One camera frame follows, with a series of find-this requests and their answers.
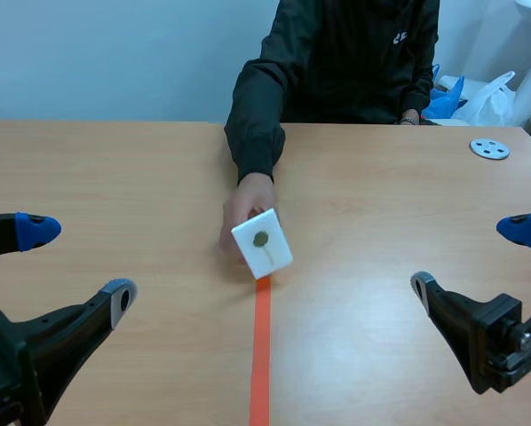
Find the white card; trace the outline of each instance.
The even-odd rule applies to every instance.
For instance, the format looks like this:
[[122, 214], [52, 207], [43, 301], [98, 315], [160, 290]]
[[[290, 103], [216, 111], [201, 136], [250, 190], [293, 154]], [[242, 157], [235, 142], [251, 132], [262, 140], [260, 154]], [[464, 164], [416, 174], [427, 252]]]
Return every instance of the white card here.
[[293, 262], [293, 255], [274, 209], [236, 226], [232, 235], [256, 280]]

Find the black jacket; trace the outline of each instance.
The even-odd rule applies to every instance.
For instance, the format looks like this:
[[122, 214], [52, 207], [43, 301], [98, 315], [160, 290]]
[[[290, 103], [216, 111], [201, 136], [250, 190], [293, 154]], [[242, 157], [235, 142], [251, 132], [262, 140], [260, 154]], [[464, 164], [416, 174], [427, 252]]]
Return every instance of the black jacket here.
[[234, 88], [238, 178], [272, 176], [280, 122], [394, 123], [429, 104], [439, 0], [281, 0]]

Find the wooden table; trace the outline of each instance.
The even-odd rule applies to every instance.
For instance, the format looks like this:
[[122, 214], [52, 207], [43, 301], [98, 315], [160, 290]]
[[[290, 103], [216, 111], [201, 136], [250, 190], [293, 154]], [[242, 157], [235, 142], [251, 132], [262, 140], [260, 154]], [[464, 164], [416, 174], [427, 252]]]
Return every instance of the wooden table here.
[[[531, 374], [474, 394], [409, 286], [426, 270], [531, 314], [531, 249], [496, 222], [531, 211], [519, 129], [292, 125], [276, 170], [295, 263], [273, 287], [275, 426], [531, 425]], [[503, 162], [469, 150], [507, 144]], [[0, 122], [0, 212], [63, 234], [0, 256], [0, 309], [27, 320], [128, 276], [139, 298], [52, 425], [246, 426], [254, 285], [217, 256], [234, 169], [218, 125]]]

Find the orange tape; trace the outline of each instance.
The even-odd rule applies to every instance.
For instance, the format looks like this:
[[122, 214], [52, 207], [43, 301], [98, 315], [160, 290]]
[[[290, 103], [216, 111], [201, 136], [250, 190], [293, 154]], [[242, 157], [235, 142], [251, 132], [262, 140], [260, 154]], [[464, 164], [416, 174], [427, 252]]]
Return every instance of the orange tape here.
[[256, 282], [254, 358], [251, 367], [250, 426], [269, 426], [272, 286], [269, 276]]

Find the white plastic bag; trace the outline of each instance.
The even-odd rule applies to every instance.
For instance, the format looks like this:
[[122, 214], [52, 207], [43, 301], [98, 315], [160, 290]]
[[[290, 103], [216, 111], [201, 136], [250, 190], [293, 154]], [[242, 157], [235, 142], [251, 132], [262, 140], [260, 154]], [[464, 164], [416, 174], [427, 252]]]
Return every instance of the white plastic bag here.
[[514, 116], [515, 92], [506, 84], [516, 73], [511, 71], [483, 87], [451, 118], [468, 122], [471, 126], [510, 126]]

